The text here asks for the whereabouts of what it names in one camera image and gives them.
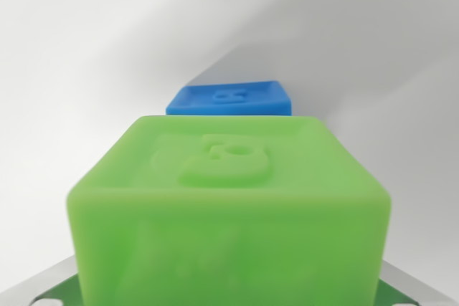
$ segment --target block top face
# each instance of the block top face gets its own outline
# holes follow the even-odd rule
[[[291,101],[279,82],[196,85],[182,88],[168,115],[291,115]]]
[[[386,197],[319,120],[290,116],[140,118],[72,193]]]

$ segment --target green plastic block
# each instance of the green plastic block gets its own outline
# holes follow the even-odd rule
[[[389,208],[283,116],[141,118],[68,198],[85,306],[373,305]]]

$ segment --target blue plastic block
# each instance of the blue plastic block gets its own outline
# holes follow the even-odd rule
[[[290,98],[279,82],[246,82],[182,88],[167,115],[292,115]]]

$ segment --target white surface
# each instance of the white surface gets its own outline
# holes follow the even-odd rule
[[[325,120],[391,192],[386,260],[459,299],[457,0],[0,0],[0,11],[0,291],[72,254],[67,192],[198,76],[280,80],[294,112]]]

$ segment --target green cube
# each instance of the green cube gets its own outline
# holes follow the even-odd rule
[[[85,306],[370,306],[390,199],[315,118],[137,120],[74,187]]]

